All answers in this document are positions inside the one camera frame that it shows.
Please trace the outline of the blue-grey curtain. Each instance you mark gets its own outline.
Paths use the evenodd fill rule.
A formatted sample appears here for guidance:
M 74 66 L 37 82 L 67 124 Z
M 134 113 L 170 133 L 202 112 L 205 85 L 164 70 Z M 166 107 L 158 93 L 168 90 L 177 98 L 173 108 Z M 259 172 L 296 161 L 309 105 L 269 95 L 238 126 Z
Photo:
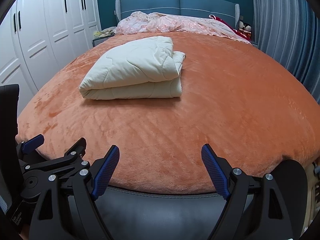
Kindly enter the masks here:
M 319 101 L 319 18 L 307 0 L 253 0 L 253 39 Z

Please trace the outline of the pink floral quilt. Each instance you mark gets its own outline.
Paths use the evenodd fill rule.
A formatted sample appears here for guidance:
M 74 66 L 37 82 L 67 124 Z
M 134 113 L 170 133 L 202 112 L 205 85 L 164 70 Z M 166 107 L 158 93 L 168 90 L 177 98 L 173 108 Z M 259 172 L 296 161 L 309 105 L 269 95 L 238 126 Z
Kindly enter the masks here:
M 250 44 L 249 39 L 215 15 L 208 18 L 161 14 L 141 11 L 133 12 L 121 20 L 115 28 L 117 34 L 130 35 L 137 33 L 169 33 L 180 31 L 228 38 Z

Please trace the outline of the white wardrobe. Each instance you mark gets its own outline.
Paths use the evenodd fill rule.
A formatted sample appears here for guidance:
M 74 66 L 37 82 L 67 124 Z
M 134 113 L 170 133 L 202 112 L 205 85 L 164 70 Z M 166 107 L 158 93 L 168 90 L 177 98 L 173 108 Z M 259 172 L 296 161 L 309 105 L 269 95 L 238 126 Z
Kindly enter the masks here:
M 1 85 L 18 84 L 18 113 L 63 67 L 93 47 L 97 0 L 16 0 L 1 23 Z

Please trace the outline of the red plush doll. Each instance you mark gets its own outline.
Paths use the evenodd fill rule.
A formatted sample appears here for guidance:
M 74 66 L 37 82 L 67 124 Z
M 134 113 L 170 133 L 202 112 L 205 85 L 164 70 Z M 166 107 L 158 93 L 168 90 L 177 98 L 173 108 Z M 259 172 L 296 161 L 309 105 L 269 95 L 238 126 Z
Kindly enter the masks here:
M 240 36 L 250 41 L 252 38 L 252 27 L 247 23 L 239 21 L 238 33 Z

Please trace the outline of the blue upholstered headboard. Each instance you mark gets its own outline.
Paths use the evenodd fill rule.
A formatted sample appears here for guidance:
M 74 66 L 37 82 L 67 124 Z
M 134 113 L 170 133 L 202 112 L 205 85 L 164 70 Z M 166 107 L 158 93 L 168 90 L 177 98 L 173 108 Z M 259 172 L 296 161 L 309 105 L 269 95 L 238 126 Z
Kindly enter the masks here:
M 237 29 L 240 21 L 240 5 L 225 0 L 116 0 L 117 21 L 129 17 L 135 11 L 146 14 L 182 15 L 208 18 L 214 15 L 221 18 L 231 27 Z

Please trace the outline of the orange plush bed cover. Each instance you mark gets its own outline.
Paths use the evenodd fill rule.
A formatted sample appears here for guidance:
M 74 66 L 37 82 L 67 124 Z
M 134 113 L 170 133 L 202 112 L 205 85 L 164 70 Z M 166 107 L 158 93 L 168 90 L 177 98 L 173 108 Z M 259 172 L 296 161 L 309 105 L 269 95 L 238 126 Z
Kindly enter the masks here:
M 145 37 L 112 37 L 60 70 L 19 115 L 17 141 L 42 134 L 40 154 L 55 159 L 85 138 L 89 162 L 117 145 L 111 185 L 152 193 L 213 191 L 201 160 L 204 144 L 257 177 L 285 159 L 308 166 L 319 157 L 316 100 L 277 61 L 227 38 L 169 33 L 174 50 L 186 54 L 179 98 L 81 96 L 81 81 L 104 52 Z

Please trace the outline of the dark bedside table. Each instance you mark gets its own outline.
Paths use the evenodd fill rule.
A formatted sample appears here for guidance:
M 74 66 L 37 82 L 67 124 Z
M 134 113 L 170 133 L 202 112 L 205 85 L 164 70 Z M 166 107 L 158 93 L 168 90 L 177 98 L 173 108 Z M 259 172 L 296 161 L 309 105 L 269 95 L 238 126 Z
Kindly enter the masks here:
M 103 43 L 104 41 L 106 41 L 108 38 L 111 38 L 111 37 L 104 37 L 104 38 L 94 38 L 93 41 L 92 41 L 92 44 L 93 44 L 93 47 Z

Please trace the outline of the cream quilted jacket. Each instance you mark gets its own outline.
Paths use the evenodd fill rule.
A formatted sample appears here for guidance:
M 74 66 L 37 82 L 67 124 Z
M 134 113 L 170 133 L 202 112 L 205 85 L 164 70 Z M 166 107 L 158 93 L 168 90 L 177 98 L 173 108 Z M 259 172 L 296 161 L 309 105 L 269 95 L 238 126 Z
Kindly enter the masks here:
M 173 41 L 153 36 L 127 42 L 105 52 L 79 86 L 85 99 L 178 98 L 185 53 Z

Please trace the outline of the yellowish items on nightstand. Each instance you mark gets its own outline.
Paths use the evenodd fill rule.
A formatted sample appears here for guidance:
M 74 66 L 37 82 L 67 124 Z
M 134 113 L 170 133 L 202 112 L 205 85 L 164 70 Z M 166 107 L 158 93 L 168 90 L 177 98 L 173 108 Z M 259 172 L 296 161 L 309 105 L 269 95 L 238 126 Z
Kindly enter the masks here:
M 111 37 L 114 36 L 115 33 L 115 29 L 114 28 L 106 28 L 103 29 L 102 31 L 95 31 L 94 32 L 94 38 L 104 38 L 104 37 Z

